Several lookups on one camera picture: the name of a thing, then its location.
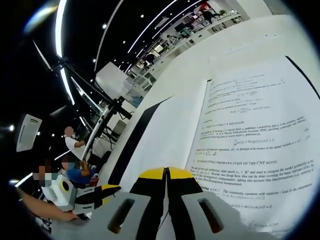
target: white shirt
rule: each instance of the white shirt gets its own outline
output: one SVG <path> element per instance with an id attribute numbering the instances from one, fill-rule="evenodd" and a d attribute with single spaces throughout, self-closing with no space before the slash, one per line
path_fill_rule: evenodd
<path id="1" fill-rule="evenodd" d="M 82 160 L 82 154 L 84 153 L 85 151 L 85 148 L 86 146 L 83 145 L 81 147 L 75 147 L 75 144 L 78 143 L 77 140 L 69 137 L 69 136 L 66 136 L 64 138 L 65 140 L 65 144 L 67 146 L 67 148 L 79 159 L 79 160 Z M 90 152 L 88 152 L 88 154 L 86 155 L 86 160 L 88 160 L 90 157 Z"/>

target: white wall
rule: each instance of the white wall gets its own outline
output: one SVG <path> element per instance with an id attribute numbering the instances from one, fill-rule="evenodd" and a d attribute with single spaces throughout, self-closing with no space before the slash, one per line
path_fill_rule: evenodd
<path id="1" fill-rule="evenodd" d="M 209 0 L 207 3 L 217 12 L 221 9 L 226 10 L 227 12 L 234 9 L 234 7 L 228 2 L 228 0 Z"/>
<path id="2" fill-rule="evenodd" d="M 283 3 L 282 0 L 264 0 L 273 15 L 291 15 L 291 10 Z"/>
<path id="3" fill-rule="evenodd" d="M 264 0 L 228 0 L 228 2 L 241 14 L 243 20 L 272 15 Z"/>

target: paper sheet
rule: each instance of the paper sheet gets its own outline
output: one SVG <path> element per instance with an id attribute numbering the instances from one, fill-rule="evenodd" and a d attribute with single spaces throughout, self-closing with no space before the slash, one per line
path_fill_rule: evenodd
<path id="1" fill-rule="evenodd" d="M 281 238 L 319 189 L 320 100 L 285 57 L 208 83 L 186 169 L 256 232 Z"/>
<path id="2" fill-rule="evenodd" d="M 194 140 L 205 97 L 207 82 L 191 96 L 176 95 L 160 104 L 154 112 L 120 186 L 129 192 L 139 175 L 160 167 L 184 168 Z"/>

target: desk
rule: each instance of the desk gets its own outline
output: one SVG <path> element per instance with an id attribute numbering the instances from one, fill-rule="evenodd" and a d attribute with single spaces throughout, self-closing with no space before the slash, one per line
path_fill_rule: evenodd
<path id="1" fill-rule="evenodd" d="M 195 44 L 201 42 L 202 40 L 210 37 L 211 35 L 217 33 L 212 31 L 212 28 L 217 27 L 223 23 L 231 21 L 232 19 L 241 18 L 240 14 L 232 14 L 227 15 L 225 17 L 220 18 L 217 21 L 214 21 L 212 24 L 206 26 L 205 28 L 201 29 L 200 31 L 196 32 L 195 34 L 191 35 L 188 38 L 182 39 L 177 45 L 171 48 L 169 51 L 165 52 L 160 59 L 148 69 L 144 76 L 147 73 L 150 73 L 154 78 L 158 79 L 159 76 L 163 73 L 166 67 L 180 54 L 185 52 L 187 49 L 191 48 Z"/>
<path id="2" fill-rule="evenodd" d="M 316 52 L 308 35 L 289 15 L 244 21 L 189 48 L 171 62 L 136 109 L 102 169 L 98 184 L 108 182 L 128 138 L 146 109 L 173 95 L 194 94 L 194 89 L 200 86 L 202 80 L 214 78 L 215 73 L 284 55 L 304 71 L 320 92 L 320 63 Z M 127 169 L 123 178 L 129 174 Z"/>

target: person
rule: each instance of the person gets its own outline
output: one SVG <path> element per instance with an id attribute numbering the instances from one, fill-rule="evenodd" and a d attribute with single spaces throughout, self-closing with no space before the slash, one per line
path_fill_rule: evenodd
<path id="1" fill-rule="evenodd" d="M 21 200 L 26 208 L 40 218 L 57 219 L 60 221 L 72 221 L 73 219 L 79 218 L 72 211 L 62 211 L 53 203 L 48 203 L 30 196 L 18 187 L 16 190 L 20 194 Z"/>
<path id="2" fill-rule="evenodd" d="M 156 59 L 156 56 L 152 53 L 145 56 L 145 60 L 147 60 L 149 63 L 154 64 L 154 60 Z"/>
<path id="3" fill-rule="evenodd" d="M 205 20 L 207 20 L 208 22 L 210 22 L 210 24 L 212 24 L 212 18 L 214 17 L 214 15 L 208 11 L 208 10 L 204 10 L 202 13 L 202 16 Z"/>
<path id="4" fill-rule="evenodd" d="M 166 36 L 167 39 L 169 39 L 170 43 L 174 44 L 176 41 L 178 41 L 178 38 L 176 36 L 171 36 L 171 35 L 167 35 Z"/>
<path id="5" fill-rule="evenodd" d="M 72 138 L 74 135 L 74 129 L 71 126 L 68 126 L 64 130 L 64 141 L 67 146 L 67 148 L 81 161 L 82 155 L 85 151 L 86 142 L 85 141 L 77 141 L 76 139 Z M 104 154 L 107 151 L 110 151 L 107 149 L 109 146 L 108 142 L 105 141 L 105 143 L 102 142 L 102 139 L 95 140 L 92 145 L 92 152 L 88 152 L 88 154 L 85 157 L 85 160 L 92 164 L 92 165 L 100 165 L 101 159 L 103 158 Z"/>
<path id="6" fill-rule="evenodd" d="M 89 169 L 86 161 L 81 161 L 81 169 L 75 168 L 75 163 L 69 161 L 69 156 L 65 155 L 61 160 L 62 168 L 65 170 L 65 176 L 76 184 L 86 187 L 95 186 L 98 182 L 97 168 Z"/>

